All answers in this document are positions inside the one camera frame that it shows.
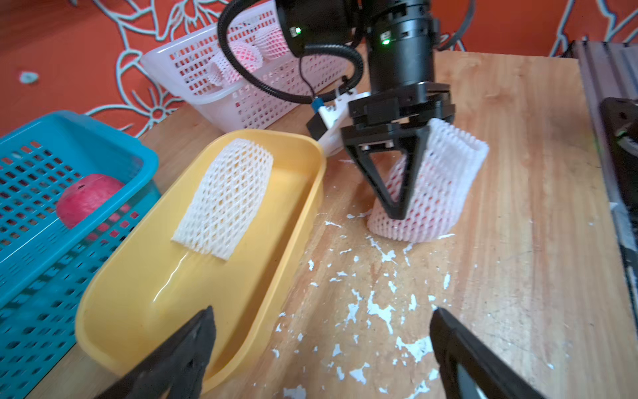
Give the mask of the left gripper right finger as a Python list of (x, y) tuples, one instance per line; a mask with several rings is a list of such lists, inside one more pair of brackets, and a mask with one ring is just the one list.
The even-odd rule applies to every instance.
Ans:
[(430, 338), (448, 398), (541, 398), (449, 311), (438, 308)]

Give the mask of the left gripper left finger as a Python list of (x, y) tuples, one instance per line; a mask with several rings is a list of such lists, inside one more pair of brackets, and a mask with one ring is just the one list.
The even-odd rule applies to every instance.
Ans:
[(217, 329), (212, 307), (200, 310), (99, 398), (199, 398)]

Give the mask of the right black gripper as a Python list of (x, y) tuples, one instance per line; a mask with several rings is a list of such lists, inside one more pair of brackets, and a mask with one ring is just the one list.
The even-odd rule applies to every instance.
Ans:
[[(432, 118), (452, 123), (450, 86), (422, 81), (348, 103), (352, 124), (341, 129), (345, 149), (391, 219), (405, 219), (427, 148)], [(400, 151), (403, 167), (385, 184), (372, 154)]]

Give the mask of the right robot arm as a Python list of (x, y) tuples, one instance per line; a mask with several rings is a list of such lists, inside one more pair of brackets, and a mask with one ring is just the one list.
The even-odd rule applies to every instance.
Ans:
[[(338, 91), (353, 90), (367, 74), (372, 93), (347, 104), (352, 125), (342, 141), (392, 219), (405, 219), (420, 170), (428, 123), (455, 119), (450, 87), (435, 81), (434, 55), (451, 48), (468, 30), (475, 2), (448, 41), (428, 1), (278, 1), (282, 33), (293, 56), (344, 58), (354, 67)], [(405, 169), (392, 198), (370, 155), (400, 151)]]

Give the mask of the yellow plastic tray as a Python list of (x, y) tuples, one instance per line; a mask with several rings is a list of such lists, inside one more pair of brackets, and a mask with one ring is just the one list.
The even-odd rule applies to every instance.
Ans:
[[(228, 260), (172, 241), (209, 165), (232, 141), (273, 157), (259, 212)], [(134, 227), (86, 289), (76, 340), (101, 366), (125, 375), (200, 310), (217, 337), (204, 374), (209, 392), (251, 367), (267, 347), (312, 231), (327, 168), (313, 139), (242, 130), (210, 143)]]

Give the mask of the pink plastic basket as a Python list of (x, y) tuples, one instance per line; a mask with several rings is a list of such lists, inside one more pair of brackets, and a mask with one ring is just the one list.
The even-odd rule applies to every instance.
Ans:
[[(223, 57), (216, 26), (210, 25), (146, 53), (141, 65), (153, 81), (224, 132), (264, 129), (295, 108), (243, 78), (214, 81), (215, 63)], [(253, 75), (281, 91), (308, 96), (341, 81), (351, 67), (343, 58), (322, 55), (298, 60), (285, 53), (264, 60)]]

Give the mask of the teal plastic basket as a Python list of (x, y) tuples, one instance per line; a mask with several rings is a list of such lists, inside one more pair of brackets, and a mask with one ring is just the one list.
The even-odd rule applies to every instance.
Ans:
[[(86, 287), (160, 198), (158, 166), (136, 138), (70, 111), (1, 140), (2, 397), (26, 397), (75, 345)], [(123, 188), (68, 229), (56, 205), (93, 174)]]

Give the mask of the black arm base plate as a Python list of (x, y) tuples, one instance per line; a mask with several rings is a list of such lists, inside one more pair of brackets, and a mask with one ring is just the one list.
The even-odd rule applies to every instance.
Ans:
[(626, 207), (636, 209), (637, 100), (607, 97), (599, 110), (621, 197)]

